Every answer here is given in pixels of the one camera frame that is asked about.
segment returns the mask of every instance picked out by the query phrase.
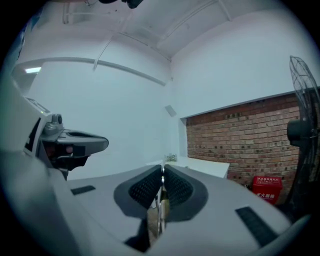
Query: white ceiling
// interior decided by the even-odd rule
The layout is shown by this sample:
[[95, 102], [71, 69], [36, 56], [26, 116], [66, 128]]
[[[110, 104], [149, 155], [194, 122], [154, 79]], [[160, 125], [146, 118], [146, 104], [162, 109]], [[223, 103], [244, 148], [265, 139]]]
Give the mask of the white ceiling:
[[168, 58], [217, 25], [251, 12], [283, 7], [277, 0], [144, 0], [132, 10], [120, 0], [111, 4], [96, 2], [91, 7], [84, 2], [60, 5], [64, 8], [59, 20], [65, 26], [126, 34]]

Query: white table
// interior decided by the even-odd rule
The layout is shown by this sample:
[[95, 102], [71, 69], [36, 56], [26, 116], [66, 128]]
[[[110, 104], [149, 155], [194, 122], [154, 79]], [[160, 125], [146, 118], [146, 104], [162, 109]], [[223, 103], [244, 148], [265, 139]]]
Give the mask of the white table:
[[[162, 161], [154, 161], [149, 162], [146, 165], [161, 165]], [[229, 168], [229, 163], [225, 162], [213, 162], [213, 161], [206, 161], [200, 159], [194, 159], [185, 156], [178, 156], [176, 162], [168, 161], [166, 162], [167, 165], [172, 166], [180, 166], [180, 167], [188, 167], [189, 169], [193, 169], [195, 171], [213, 175], [220, 178], [226, 178]]]

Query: white wall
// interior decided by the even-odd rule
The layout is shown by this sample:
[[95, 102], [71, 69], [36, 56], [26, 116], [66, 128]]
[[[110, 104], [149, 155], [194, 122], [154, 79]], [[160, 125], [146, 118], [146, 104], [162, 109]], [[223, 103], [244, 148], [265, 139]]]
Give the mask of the white wall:
[[68, 179], [98, 177], [144, 166], [170, 151], [164, 87], [118, 69], [81, 62], [46, 62], [28, 96], [54, 113], [66, 129], [109, 139]]
[[[57, 58], [95, 60], [99, 56], [112, 33], [96, 26], [63, 24], [62, 9], [62, 3], [46, 4], [47, 21], [40, 20], [40, 26], [36, 25], [31, 32], [28, 29], [18, 65]], [[163, 84], [170, 78], [170, 62], [165, 57], [124, 35], [115, 36], [99, 59], [136, 70]]]
[[178, 116], [293, 91], [290, 55], [302, 58], [320, 83], [318, 48], [283, 9], [253, 12], [209, 30], [172, 59]]

